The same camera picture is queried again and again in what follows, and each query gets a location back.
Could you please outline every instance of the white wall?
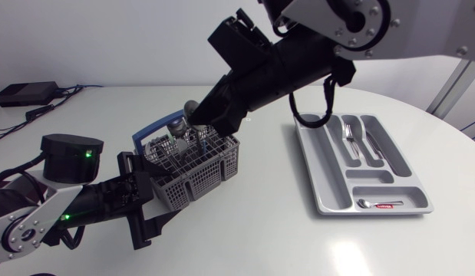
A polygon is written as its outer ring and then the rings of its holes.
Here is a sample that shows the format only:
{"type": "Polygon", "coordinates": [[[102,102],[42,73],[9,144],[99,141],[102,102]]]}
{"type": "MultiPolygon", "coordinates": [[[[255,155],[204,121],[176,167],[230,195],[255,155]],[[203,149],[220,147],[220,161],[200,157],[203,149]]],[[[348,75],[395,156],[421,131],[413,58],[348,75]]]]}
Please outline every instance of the white wall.
{"type": "MultiPolygon", "coordinates": [[[[213,85],[229,68],[206,39],[239,7],[277,41],[257,0],[0,0],[0,90],[32,81],[213,85]]],[[[426,109],[457,63],[357,62],[350,87],[426,109]]]]}

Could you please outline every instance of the dish rack basket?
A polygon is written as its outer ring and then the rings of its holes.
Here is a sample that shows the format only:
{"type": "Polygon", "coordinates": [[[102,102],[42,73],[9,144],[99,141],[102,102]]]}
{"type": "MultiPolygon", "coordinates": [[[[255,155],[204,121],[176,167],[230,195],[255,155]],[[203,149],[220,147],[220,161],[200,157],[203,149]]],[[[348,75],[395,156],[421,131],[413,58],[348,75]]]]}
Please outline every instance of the dish rack basket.
{"type": "Polygon", "coordinates": [[[201,131],[189,129],[182,139],[188,144],[181,156],[177,143],[171,135],[164,135],[142,144],[142,139],[183,118],[183,111],[172,113],[133,135],[137,154],[171,172],[170,176],[153,177],[153,189],[157,198],[170,210],[183,209],[223,180],[237,174],[240,142],[234,136],[220,137],[211,126],[201,131]]]}

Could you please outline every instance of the red object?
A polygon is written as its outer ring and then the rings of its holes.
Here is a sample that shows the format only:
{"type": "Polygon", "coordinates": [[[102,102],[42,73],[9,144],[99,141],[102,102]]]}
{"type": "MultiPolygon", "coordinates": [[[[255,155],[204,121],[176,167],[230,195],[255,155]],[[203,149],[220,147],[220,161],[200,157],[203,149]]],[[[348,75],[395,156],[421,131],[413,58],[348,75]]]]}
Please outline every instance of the red object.
{"type": "Polygon", "coordinates": [[[393,209],[394,208],[394,206],[391,204],[379,204],[379,205],[376,205],[375,207],[379,209],[393,209]]]}

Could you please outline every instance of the green led light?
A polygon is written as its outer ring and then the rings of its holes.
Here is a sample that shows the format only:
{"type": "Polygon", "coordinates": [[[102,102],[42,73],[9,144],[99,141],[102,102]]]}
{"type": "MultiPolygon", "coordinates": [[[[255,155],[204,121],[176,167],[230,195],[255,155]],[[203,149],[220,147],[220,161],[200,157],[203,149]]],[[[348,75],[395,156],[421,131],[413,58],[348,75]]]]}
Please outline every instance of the green led light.
{"type": "Polygon", "coordinates": [[[61,221],[68,220],[69,218],[70,218],[70,215],[61,215],[60,216],[61,221]]]}

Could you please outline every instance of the fork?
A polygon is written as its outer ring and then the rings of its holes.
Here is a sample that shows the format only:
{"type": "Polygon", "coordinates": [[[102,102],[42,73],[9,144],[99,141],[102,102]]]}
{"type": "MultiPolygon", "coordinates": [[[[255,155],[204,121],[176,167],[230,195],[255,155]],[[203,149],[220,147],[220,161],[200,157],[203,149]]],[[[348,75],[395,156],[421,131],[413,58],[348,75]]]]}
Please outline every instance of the fork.
{"type": "Polygon", "coordinates": [[[346,132],[346,140],[350,142],[351,148],[353,149],[353,152],[355,153],[355,155],[358,158],[360,158],[361,156],[363,156],[363,154],[361,154],[360,149],[358,148],[358,144],[355,141],[355,138],[353,137],[353,132],[351,131],[351,125],[349,123],[345,123],[345,132],[346,132]]]}

